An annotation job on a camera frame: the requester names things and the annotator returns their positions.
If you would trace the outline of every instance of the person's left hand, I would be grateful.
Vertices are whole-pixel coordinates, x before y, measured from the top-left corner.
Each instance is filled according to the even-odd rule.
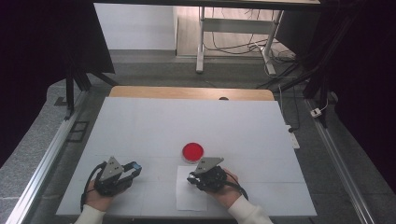
[[[114,197],[100,195],[99,192],[93,188],[93,184],[94,180],[92,180],[88,186],[85,204],[101,212],[105,212],[113,202]]]

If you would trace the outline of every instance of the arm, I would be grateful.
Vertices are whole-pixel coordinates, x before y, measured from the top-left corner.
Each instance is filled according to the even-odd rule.
[[[75,224],[102,224],[107,208],[114,197],[102,196],[93,188],[93,181],[88,186],[87,200],[84,209]]]
[[[227,169],[224,169],[224,171],[227,173],[227,181],[236,184],[238,176]],[[227,208],[238,224],[272,224],[271,219],[261,207],[251,204],[237,189],[231,186],[224,186],[216,193],[209,191],[207,193]]]

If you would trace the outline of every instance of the white desk leg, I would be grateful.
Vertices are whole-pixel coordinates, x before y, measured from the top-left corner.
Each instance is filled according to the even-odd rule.
[[[204,19],[205,19],[205,8],[200,7],[201,14],[199,16],[199,25],[200,25],[200,36],[198,43],[198,52],[197,52],[197,67],[196,73],[201,74],[204,72]]]
[[[274,20],[273,28],[271,30],[271,33],[268,35],[268,41],[267,44],[265,45],[265,48],[262,49],[262,57],[264,58],[265,61],[265,66],[268,70],[268,74],[270,76],[276,75],[276,71],[274,66],[271,63],[271,58],[270,58],[270,50],[271,50],[271,45],[274,41],[274,37],[276,34],[277,26],[279,25],[280,18],[282,17],[283,11],[278,11],[276,18]]]

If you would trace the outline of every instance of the power adapter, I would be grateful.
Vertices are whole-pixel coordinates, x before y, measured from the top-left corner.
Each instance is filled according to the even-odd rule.
[[[311,110],[311,115],[313,118],[317,118],[321,115],[321,111],[319,110],[319,108],[313,109]]]

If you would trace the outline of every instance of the white wall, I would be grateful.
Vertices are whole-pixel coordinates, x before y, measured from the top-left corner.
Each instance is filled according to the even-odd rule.
[[[176,49],[174,7],[94,5],[109,49]]]

